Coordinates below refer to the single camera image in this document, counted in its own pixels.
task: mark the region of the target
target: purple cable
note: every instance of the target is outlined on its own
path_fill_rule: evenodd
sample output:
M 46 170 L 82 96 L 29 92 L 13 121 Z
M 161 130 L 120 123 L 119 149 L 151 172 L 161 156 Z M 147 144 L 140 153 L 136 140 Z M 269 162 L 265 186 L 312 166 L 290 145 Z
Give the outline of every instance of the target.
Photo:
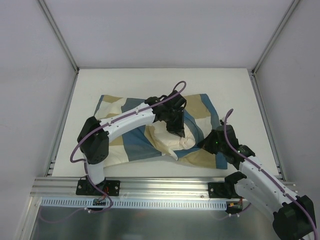
M 42 207 L 39 209 L 38 218 L 39 218 L 41 221 L 43 221 L 43 222 L 45 222 L 45 223 L 47 223 L 47 224 L 59 224 L 59 223 L 62 223 L 62 222 L 64 222 L 65 220 L 71 218 L 71 217 L 72 217 L 73 215 L 75 215 L 77 212 L 79 212 L 79 211 L 81 211 L 81 210 L 85 210 L 84 208 L 78 208 L 78 209 L 75 210 L 73 213 L 71 213 L 70 215 L 68 215 L 68 216 L 66 216 L 66 217 L 64 217 L 64 218 L 62 218 L 62 219 L 60 219 L 60 220 L 57 220 L 57 221 L 48 221 L 48 220 L 46 220 L 46 219 L 44 219 L 44 218 L 42 217 L 42 215 L 41 215 L 42 209 L 43 209 Z
M 254 165 L 256 168 L 260 169 L 260 166 L 255 163 L 254 161 L 252 161 L 251 159 L 249 159 L 248 157 L 244 156 L 243 154 L 239 153 L 230 143 L 229 139 L 228 139 L 228 136 L 227 136 L 227 119 L 228 117 L 232 114 L 232 112 L 234 111 L 233 108 L 231 108 L 227 114 L 225 115 L 225 118 L 224 118 L 224 127 L 223 127 L 223 130 L 224 130 L 224 137 L 225 137 L 225 140 L 226 140 L 226 143 L 229 145 L 229 147 L 236 153 L 238 154 L 239 156 L 241 156 L 242 158 L 244 158 L 245 160 L 247 160 L 249 163 L 251 163 L 252 165 Z M 279 190 L 282 192 L 282 193 L 285 193 L 286 191 L 284 190 L 284 188 L 269 174 L 267 173 L 264 169 L 261 170 L 261 172 L 263 172 L 267 177 L 268 179 L 270 179 L 278 188 Z M 312 230 L 313 230 L 313 233 L 314 233 L 314 240 L 319 240 L 319 234 L 318 234 L 318 231 L 317 231 L 317 228 L 316 228 L 316 225 L 314 223 L 314 221 L 312 220 L 311 216 L 309 215 L 309 213 L 292 197 L 290 196 L 288 193 L 285 194 L 292 202 L 294 202 L 302 211 L 303 213 L 305 214 L 305 216 L 307 217 L 309 223 L 311 224 L 312 226 Z

